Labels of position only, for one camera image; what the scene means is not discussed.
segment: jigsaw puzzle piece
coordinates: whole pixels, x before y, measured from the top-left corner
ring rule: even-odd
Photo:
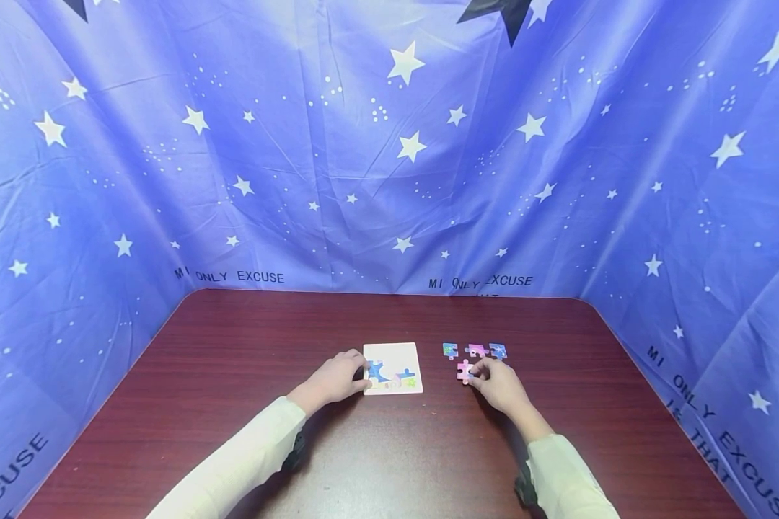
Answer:
[[[491,348],[491,355],[497,359],[503,360],[506,356],[508,356],[508,351],[505,350],[505,345],[494,342],[488,343],[488,345]]]
[[[369,362],[369,377],[367,378],[377,378],[379,383],[388,382],[390,380],[381,375],[381,368],[384,367],[383,362],[373,362],[372,360],[367,360],[367,362]]]
[[[473,378],[473,373],[470,372],[471,367],[473,367],[473,365],[467,364],[467,359],[463,360],[459,364],[456,364],[456,368],[459,370],[459,372],[456,373],[456,378],[459,379],[465,386],[467,386],[467,384],[470,383],[470,379]]]
[[[453,360],[455,357],[459,356],[459,345],[453,342],[443,342],[442,351],[446,358]]]
[[[490,350],[485,350],[482,345],[467,345],[465,353],[469,353],[471,357],[483,357],[490,353]]]

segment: long sleeve shirt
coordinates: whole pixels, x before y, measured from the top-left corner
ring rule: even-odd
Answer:
[[[147,519],[224,519],[280,470],[306,413],[280,397],[173,487]],[[548,519],[619,519],[591,471],[563,436],[528,443],[534,486]]]

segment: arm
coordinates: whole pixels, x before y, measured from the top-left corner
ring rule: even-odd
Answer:
[[[485,358],[470,372],[476,376],[471,386],[514,422],[527,443],[537,501],[548,519],[620,519],[580,454],[554,433],[510,366]]]
[[[318,409],[371,386],[352,381],[366,359],[357,350],[326,360],[306,382],[260,412],[173,487],[148,519],[222,519],[280,470],[303,424]]]

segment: wooden table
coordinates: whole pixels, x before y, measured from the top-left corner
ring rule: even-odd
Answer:
[[[232,518],[526,518],[524,448],[456,380],[442,342],[500,342],[528,395],[625,519],[743,518],[586,303],[205,290],[188,297],[22,514],[143,518],[194,466],[324,359],[415,341],[424,393],[353,398],[306,428],[296,474]]]

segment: blue fabric curtain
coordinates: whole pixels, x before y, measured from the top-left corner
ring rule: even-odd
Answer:
[[[779,0],[0,0],[0,518],[198,288],[584,299],[779,518]]]

